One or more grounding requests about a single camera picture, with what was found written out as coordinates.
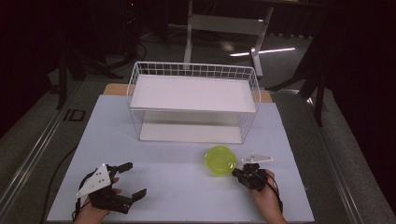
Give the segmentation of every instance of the dark background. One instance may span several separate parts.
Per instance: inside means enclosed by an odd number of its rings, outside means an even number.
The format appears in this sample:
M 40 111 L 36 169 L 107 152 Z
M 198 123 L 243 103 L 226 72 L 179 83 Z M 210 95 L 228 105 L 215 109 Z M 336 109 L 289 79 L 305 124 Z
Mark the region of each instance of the dark background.
M 135 3 L 137 24 L 147 25 L 163 39 L 168 22 L 186 22 L 187 1 Z M 94 7 L 92 2 L 77 0 L 0 2 L 0 136 L 51 88 L 47 74 L 58 67 L 59 35 L 70 47 L 97 61 L 104 61 L 105 51 L 134 51 L 136 43 L 129 46 L 124 43 L 120 48 L 125 22 L 131 20 L 125 14 L 130 9 L 126 5 L 124 1 L 109 4 L 105 0 L 98 1 Z M 206 6 L 207 3 L 201 3 L 197 8 L 205 10 Z M 244 14 L 240 5 L 219 4 L 216 13 L 254 17 L 264 15 L 265 8 L 260 7 L 255 13 L 247 9 Z M 386 0 L 335 1 L 326 10 L 281 6 L 275 11 L 268 32 L 285 38 L 314 36 L 295 76 L 307 71 L 325 75 L 326 88 L 332 90 L 393 211 L 396 210 L 394 15 L 396 4 Z M 107 30 L 116 35 L 106 35 Z M 140 32 L 139 25 L 134 32 Z

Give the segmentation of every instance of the black hand-mounted device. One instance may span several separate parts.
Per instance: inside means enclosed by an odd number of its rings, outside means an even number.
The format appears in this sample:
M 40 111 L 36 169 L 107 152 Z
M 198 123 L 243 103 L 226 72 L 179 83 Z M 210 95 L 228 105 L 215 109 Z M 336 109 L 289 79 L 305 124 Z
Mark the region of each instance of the black hand-mounted device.
M 233 176 L 237 177 L 238 182 L 249 189 L 262 191 L 263 188 L 268 186 L 276 195 L 280 211 L 283 212 L 283 203 L 280 201 L 279 188 L 277 187 L 275 180 L 268 175 L 264 169 L 260 169 L 260 165 L 258 163 L 246 163 L 242 170 L 235 168 L 233 170 Z M 268 178 L 274 180 L 276 189 L 268 183 Z
M 131 162 L 127 162 L 121 166 L 103 164 L 94 172 L 86 175 L 79 186 L 79 192 L 77 194 L 78 201 L 76 202 L 76 211 L 73 220 L 76 219 L 79 210 L 82 208 L 80 207 L 80 197 L 85 194 L 88 194 L 92 207 L 128 214 L 132 204 L 146 196 L 147 189 L 142 189 L 134 193 L 131 198 L 128 198 L 117 195 L 112 185 L 116 173 L 129 171 L 132 167 L 133 164 Z

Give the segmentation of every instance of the gray floor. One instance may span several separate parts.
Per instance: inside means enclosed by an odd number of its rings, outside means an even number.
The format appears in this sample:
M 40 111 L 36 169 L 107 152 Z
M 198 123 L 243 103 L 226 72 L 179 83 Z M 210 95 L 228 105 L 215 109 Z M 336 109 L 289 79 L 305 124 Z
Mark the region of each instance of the gray floor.
M 145 36 L 141 40 L 147 48 L 145 61 L 176 63 L 183 61 L 186 43 L 184 31 L 171 35 L 167 44 L 157 40 L 158 37 L 155 35 Z M 254 46 L 254 41 L 251 36 L 240 41 L 220 42 L 205 42 L 194 38 L 191 61 L 251 66 L 249 56 L 230 57 L 229 55 L 231 52 L 248 51 Z M 264 77 L 260 79 L 260 85 L 262 87 L 275 85 L 291 77 L 309 43 L 310 39 L 299 37 L 286 39 L 282 36 L 268 36 L 264 40 L 262 49 L 295 48 L 295 50 L 262 54 Z M 143 48 L 139 48 L 139 53 L 143 55 Z M 4 198 L 2 199 L 0 205 L 7 204 L 7 207 L 1 207 L 0 222 L 38 223 L 50 177 L 64 155 L 78 144 L 97 96 L 103 92 L 107 83 L 126 82 L 131 71 L 131 66 L 116 70 L 116 73 L 124 76 L 124 79 L 109 79 L 91 72 L 84 82 L 70 82 L 71 95 L 65 108 L 87 111 L 82 122 L 61 121 L 58 122 L 56 129 L 46 129 L 52 122 L 56 123 L 54 118 L 62 119 L 65 113 L 55 109 L 57 96 L 46 94 L 0 140 L 2 183 L 0 192 L 6 192 L 9 184 L 13 183 L 11 181 L 13 176 L 31 151 L 42 152 L 38 153 L 39 161 L 31 165 L 32 172 L 23 178 L 24 187 L 7 191 L 12 191 L 15 196 L 9 203 L 5 203 Z M 57 81 L 57 71 L 49 75 L 54 82 Z M 303 82 L 295 83 L 288 89 L 299 90 L 302 84 Z M 375 183 L 353 134 L 332 98 L 332 93 L 326 90 L 322 113 L 323 128 L 306 125 L 307 122 L 314 122 L 312 109 L 298 95 L 291 94 L 291 91 L 282 91 L 274 99 L 281 113 L 299 171 L 307 186 L 315 223 L 396 223 L 394 214 Z M 43 133 L 49 138 L 40 138 Z M 64 162 L 56 175 L 47 209 L 50 209 L 57 188 L 62 183 L 70 159 Z M 348 196 L 346 201 L 340 195 Z

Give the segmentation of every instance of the human hand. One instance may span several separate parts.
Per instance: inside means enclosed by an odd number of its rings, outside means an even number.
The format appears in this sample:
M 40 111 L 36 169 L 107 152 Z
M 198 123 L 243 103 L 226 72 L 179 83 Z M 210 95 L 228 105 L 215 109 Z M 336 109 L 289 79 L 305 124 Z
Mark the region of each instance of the human hand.
M 266 172 L 270 176 L 268 177 L 268 184 L 277 190 L 276 184 L 274 182 L 275 174 L 269 170 L 266 170 Z M 256 204 L 260 213 L 269 224 L 287 223 L 285 218 L 282 216 L 282 212 L 280 211 L 278 199 L 269 186 L 265 186 L 262 191 L 249 189 L 249 192 L 253 197 L 254 203 Z
M 113 184 L 117 183 L 119 181 L 118 177 L 114 177 L 113 179 Z M 121 193 L 121 189 L 113 189 L 117 194 Z M 95 208 L 92 206 L 90 202 L 90 197 L 87 197 L 87 199 L 84 202 L 84 205 L 81 207 L 81 210 L 79 211 L 79 214 L 74 222 L 74 224 L 100 224 L 105 218 L 110 213 L 108 210 L 103 210 L 99 208 Z

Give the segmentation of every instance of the green plate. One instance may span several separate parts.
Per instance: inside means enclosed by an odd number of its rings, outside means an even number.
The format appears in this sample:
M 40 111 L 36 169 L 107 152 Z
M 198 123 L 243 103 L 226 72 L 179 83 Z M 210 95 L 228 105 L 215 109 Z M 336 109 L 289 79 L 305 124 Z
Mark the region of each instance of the green plate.
M 236 163 L 237 158 L 228 147 L 212 147 L 205 154 L 205 165 L 215 176 L 229 175 Z

